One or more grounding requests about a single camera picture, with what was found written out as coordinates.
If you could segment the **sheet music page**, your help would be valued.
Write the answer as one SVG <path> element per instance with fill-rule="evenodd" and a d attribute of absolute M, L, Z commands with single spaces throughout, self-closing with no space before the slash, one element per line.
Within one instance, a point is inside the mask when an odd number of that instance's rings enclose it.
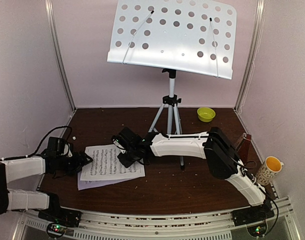
<path fill-rule="evenodd" d="M 87 146 L 85 153 L 93 161 L 82 168 L 82 181 L 112 181 L 145 177 L 145 167 L 138 162 L 124 167 L 118 155 L 121 150 L 115 145 Z"/>

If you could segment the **white perforated music stand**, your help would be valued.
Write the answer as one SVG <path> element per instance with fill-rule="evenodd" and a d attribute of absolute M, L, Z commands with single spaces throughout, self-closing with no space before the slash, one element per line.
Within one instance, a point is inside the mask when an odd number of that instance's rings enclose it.
<path fill-rule="evenodd" d="M 230 80 L 237 11 L 214 0 L 120 0 L 107 61 Z"/>

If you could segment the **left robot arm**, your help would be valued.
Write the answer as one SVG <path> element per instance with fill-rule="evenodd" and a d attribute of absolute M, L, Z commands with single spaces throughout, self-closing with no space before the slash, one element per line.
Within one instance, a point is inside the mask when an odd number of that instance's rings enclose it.
<path fill-rule="evenodd" d="M 48 141 L 42 152 L 36 149 L 28 155 L 0 159 L 0 215 L 7 211 L 36 210 L 44 212 L 53 222 L 64 218 L 66 213 L 56 194 L 8 187 L 10 182 L 31 176 L 56 175 L 57 172 L 73 176 L 93 162 L 84 151 L 74 151 L 73 144 L 65 138 L 47 133 L 42 140 Z"/>

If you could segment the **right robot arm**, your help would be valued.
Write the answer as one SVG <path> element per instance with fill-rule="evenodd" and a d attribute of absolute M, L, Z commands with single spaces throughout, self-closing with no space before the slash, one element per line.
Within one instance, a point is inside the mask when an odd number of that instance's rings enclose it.
<path fill-rule="evenodd" d="M 151 156 L 196 157 L 206 160 L 214 178 L 228 181 L 247 199 L 251 206 L 248 215 L 254 221 L 265 216 L 275 203 L 218 127 L 194 134 L 149 132 L 144 138 L 124 127 L 111 141 L 121 150 L 117 157 L 125 168 L 135 162 L 146 165 Z"/>

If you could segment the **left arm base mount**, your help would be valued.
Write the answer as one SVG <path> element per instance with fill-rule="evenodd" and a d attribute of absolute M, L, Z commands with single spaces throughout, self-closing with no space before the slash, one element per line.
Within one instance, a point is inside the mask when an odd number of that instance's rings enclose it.
<path fill-rule="evenodd" d="M 81 216 L 81 211 L 67 208 L 61 208 L 60 210 L 45 209 L 38 212 L 38 217 L 40 219 L 69 228 L 78 227 L 81 221 Z"/>

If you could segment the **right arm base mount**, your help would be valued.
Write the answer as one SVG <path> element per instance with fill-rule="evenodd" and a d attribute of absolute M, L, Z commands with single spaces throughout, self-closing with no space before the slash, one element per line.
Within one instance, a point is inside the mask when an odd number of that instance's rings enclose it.
<path fill-rule="evenodd" d="M 231 214 L 236 227 L 256 223 L 275 216 L 273 210 L 264 209 L 259 206 L 234 210 Z"/>

